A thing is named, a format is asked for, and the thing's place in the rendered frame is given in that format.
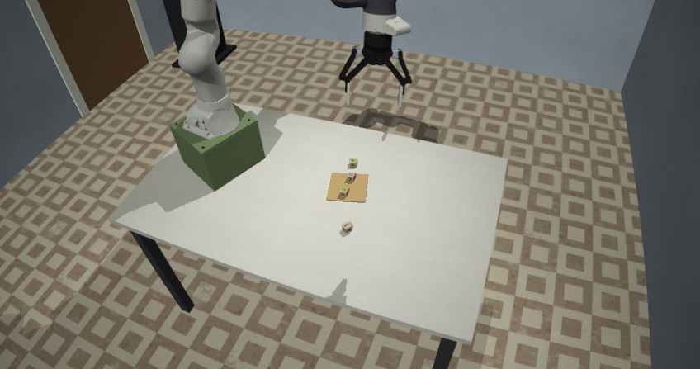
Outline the tan flat mat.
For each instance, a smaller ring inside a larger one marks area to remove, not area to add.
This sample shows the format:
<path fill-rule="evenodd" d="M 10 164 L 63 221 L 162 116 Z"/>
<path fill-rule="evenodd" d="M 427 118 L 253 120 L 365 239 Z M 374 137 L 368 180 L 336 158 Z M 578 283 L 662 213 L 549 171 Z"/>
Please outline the tan flat mat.
<path fill-rule="evenodd" d="M 354 182 L 347 179 L 348 173 L 332 173 L 326 201 L 365 202 L 368 174 L 356 174 Z M 348 188 L 348 196 L 340 196 L 341 187 Z"/>

